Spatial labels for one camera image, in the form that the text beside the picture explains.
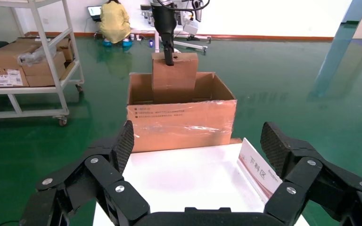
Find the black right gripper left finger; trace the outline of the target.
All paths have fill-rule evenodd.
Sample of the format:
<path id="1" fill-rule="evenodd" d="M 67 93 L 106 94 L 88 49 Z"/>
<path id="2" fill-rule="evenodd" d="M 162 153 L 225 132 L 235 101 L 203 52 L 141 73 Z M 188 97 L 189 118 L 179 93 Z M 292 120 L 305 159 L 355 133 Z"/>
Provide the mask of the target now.
<path id="1" fill-rule="evenodd" d="M 82 157 L 38 181 L 19 225 L 67 226 L 90 201 L 96 201 L 114 225 L 136 225 L 150 206 L 123 177 L 133 147 L 133 124 L 127 120 L 117 135 L 96 140 Z"/>

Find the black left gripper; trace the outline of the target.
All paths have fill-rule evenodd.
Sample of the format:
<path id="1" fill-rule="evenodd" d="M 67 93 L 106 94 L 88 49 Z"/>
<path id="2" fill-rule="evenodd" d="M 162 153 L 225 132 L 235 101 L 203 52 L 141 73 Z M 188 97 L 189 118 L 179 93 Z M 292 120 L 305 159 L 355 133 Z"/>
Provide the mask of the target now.
<path id="1" fill-rule="evenodd" d="M 173 38 L 174 29 L 177 26 L 175 11 L 168 8 L 175 8 L 174 3 L 151 3 L 154 26 L 163 41 L 165 64 L 174 66 L 173 62 Z"/>

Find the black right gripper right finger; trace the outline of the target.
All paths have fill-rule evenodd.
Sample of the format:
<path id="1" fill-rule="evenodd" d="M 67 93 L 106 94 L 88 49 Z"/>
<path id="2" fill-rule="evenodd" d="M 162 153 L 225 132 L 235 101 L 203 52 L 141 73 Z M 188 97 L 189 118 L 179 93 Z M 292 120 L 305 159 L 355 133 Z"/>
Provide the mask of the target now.
<path id="1" fill-rule="evenodd" d="M 274 122 L 262 128 L 261 148 L 281 184 L 264 212 L 294 225 L 309 201 L 342 226 L 362 226 L 362 177 L 323 158 L 306 141 L 284 134 Z"/>

